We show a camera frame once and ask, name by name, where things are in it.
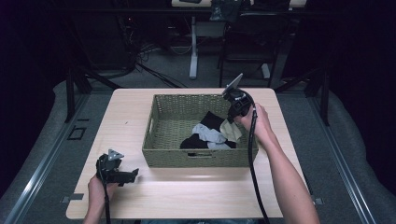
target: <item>chair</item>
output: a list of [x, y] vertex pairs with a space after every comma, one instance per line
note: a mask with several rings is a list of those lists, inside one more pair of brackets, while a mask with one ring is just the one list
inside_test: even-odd
[[257, 70], [265, 63], [270, 63], [272, 66], [267, 85], [270, 87], [279, 46], [289, 24], [289, 19], [281, 15], [255, 13], [241, 14], [236, 22], [227, 22], [218, 61], [219, 87], [222, 87], [224, 62], [255, 63], [259, 65]]

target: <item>human arm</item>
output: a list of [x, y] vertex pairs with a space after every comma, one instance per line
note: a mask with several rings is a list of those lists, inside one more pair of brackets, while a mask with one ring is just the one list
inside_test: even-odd
[[[268, 155], [276, 199], [287, 223], [319, 223], [318, 213], [300, 175], [282, 150], [274, 134], [268, 113], [256, 104], [255, 135]], [[236, 117], [250, 130], [253, 106], [244, 117]]]
[[[118, 187], [117, 183], [106, 185], [109, 200], [113, 197], [114, 191]], [[105, 190], [102, 181], [94, 175], [88, 184], [89, 199], [88, 211], [84, 218], [84, 224], [97, 224], [105, 208]]]

